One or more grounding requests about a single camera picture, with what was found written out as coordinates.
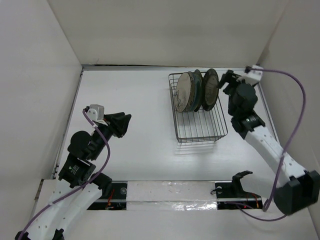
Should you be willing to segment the silver rimmed beige plate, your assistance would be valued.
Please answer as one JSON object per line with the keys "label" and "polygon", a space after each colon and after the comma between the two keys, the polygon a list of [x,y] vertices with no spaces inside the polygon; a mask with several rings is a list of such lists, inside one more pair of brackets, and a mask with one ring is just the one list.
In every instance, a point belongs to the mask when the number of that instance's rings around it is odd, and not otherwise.
{"label": "silver rimmed beige plate", "polygon": [[203,77],[203,81],[202,108],[208,112],[215,106],[219,96],[219,76],[216,70],[213,68],[208,69]]}

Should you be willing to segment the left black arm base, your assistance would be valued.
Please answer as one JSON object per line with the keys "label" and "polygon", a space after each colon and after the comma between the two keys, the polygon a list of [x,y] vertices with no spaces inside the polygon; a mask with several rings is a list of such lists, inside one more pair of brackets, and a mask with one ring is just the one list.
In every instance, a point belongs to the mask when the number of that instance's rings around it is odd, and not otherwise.
{"label": "left black arm base", "polygon": [[127,181],[113,181],[109,176],[100,173],[92,183],[102,187],[102,196],[92,203],[88,210],[122,211],[127,209]]}

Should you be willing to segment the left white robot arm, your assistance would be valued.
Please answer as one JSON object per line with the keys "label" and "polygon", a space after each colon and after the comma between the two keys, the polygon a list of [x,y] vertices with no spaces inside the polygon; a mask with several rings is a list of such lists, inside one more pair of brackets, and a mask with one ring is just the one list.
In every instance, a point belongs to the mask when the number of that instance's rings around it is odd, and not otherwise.
{"label": "left white robot arm", "polygon": [[63,240],[82,214],[99,198],[112,194],[112,179],[92,161],[104,148],[109,149],[111,137],[122,138],[132,118],[124,112],[98,113],[93,106],[82,111],[94,128],[93,133],[78,131],[73,134],[67,148],[68,156],[57,175],[55,189],[46,206],[36,213],[17,240]]}

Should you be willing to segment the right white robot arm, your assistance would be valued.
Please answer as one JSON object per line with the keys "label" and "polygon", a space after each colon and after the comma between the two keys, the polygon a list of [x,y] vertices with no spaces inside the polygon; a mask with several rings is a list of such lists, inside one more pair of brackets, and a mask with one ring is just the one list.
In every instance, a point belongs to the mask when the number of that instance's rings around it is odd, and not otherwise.
{"label": "right white robot arm", "polygon": [[308,171],[287,152],[289,139],[284,147],[272,137],[265,122],[256,114],[258,101],[255,85],[265,69],[247,67],[243,75],[228,70],[218,83],[218,88],[228,95],[228,114],[234,130],[251,145],[275,173],[272,190],[262,210],[266,212],[274,202],[285,215],[290,216],[318,202],[320,175]]}

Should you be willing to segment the beige tree pattern plate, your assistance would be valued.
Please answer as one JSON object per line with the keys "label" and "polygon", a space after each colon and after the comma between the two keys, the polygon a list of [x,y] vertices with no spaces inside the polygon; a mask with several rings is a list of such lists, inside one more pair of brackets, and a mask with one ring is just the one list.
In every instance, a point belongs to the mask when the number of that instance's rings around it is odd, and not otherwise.
{"label": "beige tree pattern plate", "polygon": [[188,72],[180,75],[175,88],[175,108],[182,113],[189,102],[192,89],[192,80]]}

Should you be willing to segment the blue floral patterned plate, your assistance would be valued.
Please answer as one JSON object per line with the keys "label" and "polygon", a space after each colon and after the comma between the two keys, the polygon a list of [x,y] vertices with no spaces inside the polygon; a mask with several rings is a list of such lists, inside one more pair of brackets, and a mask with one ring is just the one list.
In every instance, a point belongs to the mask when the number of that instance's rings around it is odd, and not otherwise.
{"label": "blue floral patterned plate", "polygon": [[196,98],[196,92],[197,92],[196,80],[195,80],[194,74],[191,71],[188,71],[187,73],[190,77],[190,94],[189,94],[187,105],[183,110],[185,113],[192,112],[194,110],[195,98]]}

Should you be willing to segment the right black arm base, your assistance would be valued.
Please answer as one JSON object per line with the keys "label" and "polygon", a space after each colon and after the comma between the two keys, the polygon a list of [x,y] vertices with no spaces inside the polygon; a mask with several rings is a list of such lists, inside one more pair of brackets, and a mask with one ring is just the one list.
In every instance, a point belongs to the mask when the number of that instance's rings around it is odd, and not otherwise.
{"label": "right black arm base", "polygon": [[210,194],[216,196],[218,210],[263,208],[262,197],[256,193],[245,191],[242,187],[241,179],[250,174],[253,174],[253,172],[245,170],[236,173],[231,180],[214,183],[214,188]]}

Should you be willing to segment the teal flower plate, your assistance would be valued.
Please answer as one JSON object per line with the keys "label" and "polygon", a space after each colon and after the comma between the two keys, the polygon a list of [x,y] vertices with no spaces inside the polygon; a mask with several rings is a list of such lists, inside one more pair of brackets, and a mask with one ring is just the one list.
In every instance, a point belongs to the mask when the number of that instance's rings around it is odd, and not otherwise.
{"label": "teal flower plate", "polygon": [[204,79],[199,69],[196,69],[193,73],[193,79],[195,82],[195,94],[193,104],[190,108],[190,112],[197,112],[203,103],[204,97]]}

